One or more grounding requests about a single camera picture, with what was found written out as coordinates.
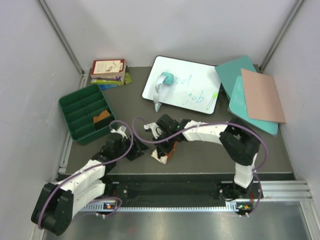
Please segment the orange underwear white waistband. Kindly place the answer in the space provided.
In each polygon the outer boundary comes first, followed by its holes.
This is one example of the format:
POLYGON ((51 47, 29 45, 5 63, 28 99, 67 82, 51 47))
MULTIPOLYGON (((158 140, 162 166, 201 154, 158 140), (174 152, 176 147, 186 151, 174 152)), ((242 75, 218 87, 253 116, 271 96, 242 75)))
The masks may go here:
POLYGON ((173 155, 177 146, 177 142, 161 143, 156 146, 156 149, 152 152, 151 157, 156 159, 161 164, 166 164, 167 161, 173 155))

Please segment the mustard brown underwear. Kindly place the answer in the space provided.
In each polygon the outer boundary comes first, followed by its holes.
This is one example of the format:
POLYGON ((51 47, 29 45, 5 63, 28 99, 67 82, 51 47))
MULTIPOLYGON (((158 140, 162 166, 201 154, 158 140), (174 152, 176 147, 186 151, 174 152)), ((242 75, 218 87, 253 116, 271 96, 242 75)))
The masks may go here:
POLYGON ((96 124, 110 116, 110 113, 107 110, 103 110, 99 115, 93 117, 93 123, 96 124))

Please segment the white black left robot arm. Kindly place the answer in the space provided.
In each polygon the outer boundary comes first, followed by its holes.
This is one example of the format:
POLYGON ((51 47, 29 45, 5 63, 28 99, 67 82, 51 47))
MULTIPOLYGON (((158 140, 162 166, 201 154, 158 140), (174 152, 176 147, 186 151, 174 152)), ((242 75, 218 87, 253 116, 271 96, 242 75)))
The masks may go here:
POLYGON ((84 167, 65 180, 43 186, 31 221, 60 236, 83 207, 96 198, 106 199, 113 194, 113 185, 103 178, 116 166, 117 159, 133 161, 148 149, 135 136, 127 137, 117 131, 109 133, 105 145, 84 167))

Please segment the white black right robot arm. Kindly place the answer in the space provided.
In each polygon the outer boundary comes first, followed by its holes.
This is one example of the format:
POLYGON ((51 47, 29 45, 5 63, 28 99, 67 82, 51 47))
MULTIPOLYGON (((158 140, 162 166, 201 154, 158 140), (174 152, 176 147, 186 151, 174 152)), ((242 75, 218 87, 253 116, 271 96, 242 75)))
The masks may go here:
POLYGON ((233 192, 239 198, 245 198, 252 191, 253 169, 260 148, 260 141, 252 129, 241 120, 232 118, 228 123, 208 125, 204 122, 183 119, 176 121, 164 114, 157 122, 145 124, 145 131, 151 132, 155 150, 151 156, 166 164, 176 144, 182 141, 202 141, 221 145, 235 162, 233 192))

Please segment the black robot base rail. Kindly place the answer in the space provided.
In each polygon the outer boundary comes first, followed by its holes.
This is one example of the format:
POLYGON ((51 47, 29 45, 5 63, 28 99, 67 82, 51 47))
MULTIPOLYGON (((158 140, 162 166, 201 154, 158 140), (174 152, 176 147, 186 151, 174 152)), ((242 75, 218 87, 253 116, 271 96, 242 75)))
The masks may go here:
POLYGON ((118 197, 123 207, 221 207, 226 200, 250 202, 262 197, 257 182, 241 190, 233 174, 163 173, 108 174, 102 178, 102 197, 118 197))

